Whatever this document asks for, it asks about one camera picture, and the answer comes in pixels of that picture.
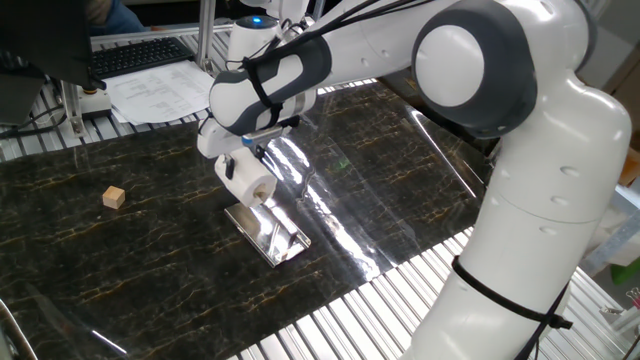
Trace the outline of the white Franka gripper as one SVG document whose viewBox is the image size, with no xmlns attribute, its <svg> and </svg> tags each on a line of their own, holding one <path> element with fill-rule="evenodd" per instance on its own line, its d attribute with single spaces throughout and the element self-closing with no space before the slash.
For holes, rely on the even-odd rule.
<svg viewBox="0 0 640 360">
<path fill-rule="evenodd" d="M 197 130 L 197 149 L 207 159 L 215 159 L 224 155 L 225 176 L 232 180 L 235 171 L 235 159 L 229 154 L 244 146 L 242 138 L 227 131 L 214 118 L 201 120 Z M 254 155 L 262 160 L 266 150 L 263 146 L 255 147 Z"/>
</svg>

